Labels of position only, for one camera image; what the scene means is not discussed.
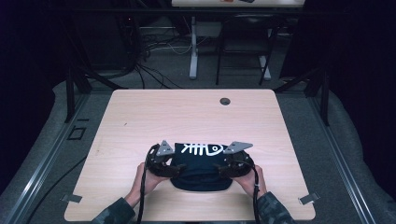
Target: equipment on desk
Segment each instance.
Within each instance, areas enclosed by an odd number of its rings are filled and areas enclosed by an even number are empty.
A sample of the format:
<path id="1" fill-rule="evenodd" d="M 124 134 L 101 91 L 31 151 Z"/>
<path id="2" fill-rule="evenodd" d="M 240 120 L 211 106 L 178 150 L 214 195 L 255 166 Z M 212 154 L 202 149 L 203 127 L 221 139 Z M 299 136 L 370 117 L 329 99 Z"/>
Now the equipment on desk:
<path id="1" fill-rule="evenodd" d="M 233 182 L 232 177 L 247 175 L 253 169 L 255 174 L 253 210 L 256 223 L 259 224 L 257 206 L 259 177 L 253 159 L 245 152 L 245 149 L 252 146 L 250 143 L 242 142 L 232 142 L 229 146 L 175 143 L 176 150 L 174 150 L 165 140 L 160 145 L 152 146 L 148 151 L 142 175 L 140 207 L 136 223 L 140 224 L 143 216 L 147 169 L 157 176 L 171 177 L 171 182 L 177 188 L 192 191 L 227 189 Z"/>
<path id="2" fill-rule="evenodd" d="M 262 70 L 261 85 L 271 59 L 277 33 L 285 23 L 286 20 L 282 17 L 265 14 L 238 14 L 225 20 L 221 25 L 219 35 L 216 85 L 219 85 L 220 68 L 260 68 Z M 224 55 L 255 56 L 260 66 L 246 64 L 221 66 L 221 59 Z"/>

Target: black fabric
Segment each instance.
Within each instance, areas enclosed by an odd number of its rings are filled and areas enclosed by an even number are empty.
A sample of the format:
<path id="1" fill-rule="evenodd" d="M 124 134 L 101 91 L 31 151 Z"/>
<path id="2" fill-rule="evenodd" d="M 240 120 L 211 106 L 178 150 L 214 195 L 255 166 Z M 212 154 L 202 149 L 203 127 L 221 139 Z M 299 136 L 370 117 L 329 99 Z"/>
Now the black fabric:
<path id="1" fill-rule="evenodd" d="M 230 178 L 219 176 L 218 166 L 227 165 L 222 152 L 227 146 L 175 143 L 175 156 L 171 165 L 186 164 L 186 169 L 172 184 L 190 191 L 218 191 L 230 187 Z"/>

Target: dark background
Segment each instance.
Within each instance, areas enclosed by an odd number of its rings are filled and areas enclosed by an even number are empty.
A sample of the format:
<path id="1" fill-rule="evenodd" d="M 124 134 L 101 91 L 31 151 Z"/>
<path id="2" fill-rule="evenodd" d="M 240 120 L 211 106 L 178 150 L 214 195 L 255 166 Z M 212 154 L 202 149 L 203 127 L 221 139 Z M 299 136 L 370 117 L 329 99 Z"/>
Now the dark background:
<path id="1" fill-rule="evenodd" d="M 75 52 L 57 21 L 39 10 L 48 3 L 3 1 L 0 6 L 0 191 L 15 175 L 45 124 L 54 103 L 52 88 L 65 80 L 71 58 L 92 62 L 89 55 Z M 333 50 L 334 39 L 345 37 L 345 45 L 336 51 L 328 70 L 331 90 L 358 130 L 364 160 L 375 180 L 396 198 L 392 178 L 396 172 L 392 136 L 396 126 L 392 88 L 396 81 L 396 6 L 391 0 L 357 4 L 306 0 L 304 10 L 350 11 L 354 16 L 347 20 L 350 22 L 336 17 L 302 17 L 281 76 L 298 77 L 321 65 Z M 116 37 L 113 40 L 122 42 Z"/>

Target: table top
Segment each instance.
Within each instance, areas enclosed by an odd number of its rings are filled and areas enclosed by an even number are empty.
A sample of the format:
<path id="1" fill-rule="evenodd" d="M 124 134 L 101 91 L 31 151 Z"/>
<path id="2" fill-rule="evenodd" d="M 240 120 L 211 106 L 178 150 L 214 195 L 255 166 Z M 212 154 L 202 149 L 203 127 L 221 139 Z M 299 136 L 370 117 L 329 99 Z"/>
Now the table top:
<path id="1" fill-rule="evenodd" d="M 230 103 L 222 105 L 221 98 Z M 174 143 L 253 144 L 247 153 L 263 168 L 267 189 L 295 219 L 314 218 L 276 96 L 270 90 L 114 91 L 64 217 L 91 220 L 125 196 L 149 148 Z M 192 192 L 162 182 L 146 196 L 143 220 L 254 220 L 252 200 L 237 183 L 223 191 Z"/>
<path id="2" fill-rule="evenodd" d="M 173 7 L 302 7 L 304 0 L 172 0 Z"/>

